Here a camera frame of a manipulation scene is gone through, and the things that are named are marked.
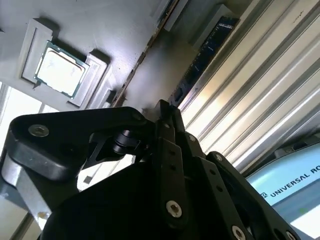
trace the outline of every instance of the gray metal surface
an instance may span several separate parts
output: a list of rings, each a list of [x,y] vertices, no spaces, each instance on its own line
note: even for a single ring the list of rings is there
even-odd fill
[[[159,99],[167,100],[196,54],[189,44],[162,31],[128,85],[123,105],[142,112],[153,109]]]
[[[180,106],[206,153],[243,171],[319,126],[319,15],[318,0],[251,3]]]
[[[171,32],[181,40],[192,43],[203,26],[207,26],[214,17],[218,0],[189,0]]]
[[[20,193],[42,230],[52,213],[52,209],[78,193],[76,179],[63,184],[52,183],[32,171],[24,169],[8,155],[5,156],[1,175]]]
[[[32,18],[47,18],[59,26],[58,38],[71,49],[86,56],[98,49],[110,57],[116,88],[120,88],[138,57],[155,32],[151,16],[160,0],[4,0],[1,1],[0,81],[36,98],[51,107],[72,110],[65,99],[39,86],[33,90],[27,82],[17,80],[16,66]]]

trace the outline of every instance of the silver metal part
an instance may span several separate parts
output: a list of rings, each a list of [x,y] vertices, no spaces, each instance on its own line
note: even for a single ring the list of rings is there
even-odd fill
[[[84,76],[74,99],[70,100],[70,103],[77,105],[80,110],[90,108],[90,106],[87,105],[93,97],[99,82],[108,80],[105,77],[103,78],[108,66],[106,62],[94,56],[92,53],[89,53],[85,63],[90,67]]]
[[[41,230],[51,215],[52,209],[79,192],[76,179],[55,184],[23,168],[8,155],[5,156],[1,174],[3,179],[20,193]]]
[[[40,124],[35,124],[29,127],[29,133],[38,138],[44,138],[49,135],[49,129]]]
[[[165,207],[172,217],[180,218],[182,216],[182,209],[177,202],[170,200],[165,204]]]
[[[195,142],[196,141],[196,138],[193,136],[193,135],[189,135],[189,139],[192,141],[192,142]]]
[[[33,221],[34,217],[27,212],[17,229],[14,231],[13,235],[10,237],[10,240],[23,240]]]
[[[189,0],[179,0],[179,2],[176,4],[174,10],[171,13],[171,16],[169,17],[168,21],[164,25],[164,29],[167,31],[171,31],[172,27],[174,26],[175,22],[178,20],[178,17],[180,16],[181,12],[184,10],[185,6],[187,5]]]
[[[290,240],[296,240],[295,236],[293,236],[291,232],[287,231],[286,235],[290,238]]]
[[[237,240],[246,240],[246,235],[244,234],[244,232],[240,229],[240,227],[233,225],[232,226],[232,233],[234,235],[234,237]]]
[[[220,155],[218,155],[218,154],[216,154],[215,155],[216,156],[216,158],[220,161],[220,162],[222,162],[224,159],[222,158],[222,156],[220,156]]]

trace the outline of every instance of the bolt head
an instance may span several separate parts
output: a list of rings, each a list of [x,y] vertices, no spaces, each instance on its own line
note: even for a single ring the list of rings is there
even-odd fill
[[[182,216],[182,209],[177,202],[170,200],[166,203],[165,207],[166,207],[167,212],[172,217],[180,218]]]
[[[34,124],[30,126],[28,131],[32,136],[38,138],[44,138],[49,135],[49,129],[46,126],[40,124]]]
[[[240,227],[233,225],[232,233],[237,240],[246,240],[246,235],[244,234],[244,232],[241,230]]]
[[[193,136],[193,135],[189,135],[189,139],[192,141],[192,142],[195,142],[196,141],[196,138]]]
[[[219,154],[215,155],[216,159],[218,159],[218,161],[222,162],[224,159],[222,158],[222,156],[220,156]]]

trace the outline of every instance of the black metal bracket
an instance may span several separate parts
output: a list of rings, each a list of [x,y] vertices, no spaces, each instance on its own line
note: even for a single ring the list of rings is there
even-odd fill
[[[75,213],[94,218],[105,211],[112,216],[108,222],[111,225],[121,212],[132,216],[122,215],[119,219],[144,221],[144,231],[164,230],[159,239],[167,233],[170,239],[208,239],[214,230],[213,239],[299,240],[289,224],[220,153],[206,156],[202,152],[197,138],[185,131],[178,108],[161,100],[155,111],[159,118],[156,122],[130,107],[18,117],[10,124],[5,141],[1,177],[5,176],[10,189],[14,189],[13,185],[23,194],[35,218],[45,216],[47,220],[51,213],[45,215],[38,204],[32,204],[25,183],[19,185],[16,180],[23,172],[24,179],[32,183],[30,189],[37,190],[38,200],[43,200],[44,209],[52,211],[45,235],[57,234],[53,239],[65,234],[55,233],[57,229],[68,234],[73,231],[73,221],[64,219],[73,218]],[[71,194],[69,190],[64,198],[64,187],[74,186],[80,170],[119,160],[125,154],[136,156],[133,165],[81,193]],[[16,177],[4,169],[4,161],[6,167],[10,163],[18,169]],[[122,178],[132,179],[130,188]],[[59,201],[48,194],[46,186],[52,185],[61,194]],[[100,221],[75,221],[90,224],[102,236],[107,234],[108,229]],[[128,231],[134,232],[139,227],[139,221],[126,225]]]

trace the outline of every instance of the bright window light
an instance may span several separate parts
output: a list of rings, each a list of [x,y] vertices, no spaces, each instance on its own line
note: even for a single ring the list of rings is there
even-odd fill
[[[119,161],[107,161],[82,170],[78,176],[77,188],[83,191],[88,187],[128,167],[132,164],[132,157],[132,155],[127,154]]]
[[[57,113],[57,112],[59,112],[57,109],[55,109],[53,107],[50,107],[48,105],[45,105],[44,109],[43,109],[43,111],[41,113],[42,114],[48,114],[48,113]]]
[[[9,88],[7,101],[4,103],[1,113],[2,121],[0,124],[0,150],[2,151],[8,128],[13,119],[22,115],[37,114],[41,107],[41,102],[14,89]]]
[[[291,225],[311,238],[318,239],[320,237],[319,217],[320,205],[291,222]]]

